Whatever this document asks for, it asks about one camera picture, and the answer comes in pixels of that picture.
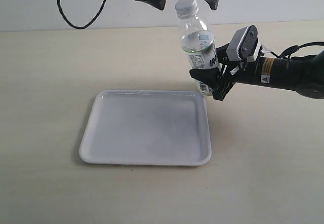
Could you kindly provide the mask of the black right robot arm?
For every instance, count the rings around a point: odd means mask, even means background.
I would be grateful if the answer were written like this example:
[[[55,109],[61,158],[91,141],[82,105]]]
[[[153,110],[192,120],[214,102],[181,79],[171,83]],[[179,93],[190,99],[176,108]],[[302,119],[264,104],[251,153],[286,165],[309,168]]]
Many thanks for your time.
[[[236,83],[295,91],[299,95],[323,99],[323,53],[293,57],[301,46],[295,45],[280,55],[265,57],[260,52],[256,61],[230,61],[226,45],[217,49],[221,69],[191,69],[190,76],[212,89],[214,100],[224,100]]]

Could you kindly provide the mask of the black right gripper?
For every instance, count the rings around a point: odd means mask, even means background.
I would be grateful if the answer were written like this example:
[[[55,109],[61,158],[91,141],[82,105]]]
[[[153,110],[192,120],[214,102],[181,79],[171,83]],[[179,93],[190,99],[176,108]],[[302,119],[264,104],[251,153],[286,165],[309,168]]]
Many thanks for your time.
[[[236,83],[257,85],[257,61],[229,61],[227,48],[229,43],[216,48],[216,55],[221,68],[191,69],[190,76],[209,86],[214,100],[224,100]]]

